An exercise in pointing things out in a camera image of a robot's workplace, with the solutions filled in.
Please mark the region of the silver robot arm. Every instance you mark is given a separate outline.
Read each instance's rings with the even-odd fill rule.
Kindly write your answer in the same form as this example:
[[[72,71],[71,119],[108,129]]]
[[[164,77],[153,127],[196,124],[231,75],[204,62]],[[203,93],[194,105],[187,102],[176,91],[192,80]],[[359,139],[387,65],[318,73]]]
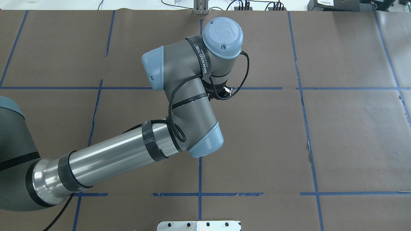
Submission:
[[[226,86],[235,60],[245,55],[243,31],[227,17],[211,19],[201,35],[142,56],[153,90],[164,91],[165,119],[147,120],[126,132],[59,159],[42,159],[15,101],[1,96],[1,209],[36,211],[63,203],[95,184],[188,151],[199,158],[220,149],[224,138],[210,100],[235,95]]]

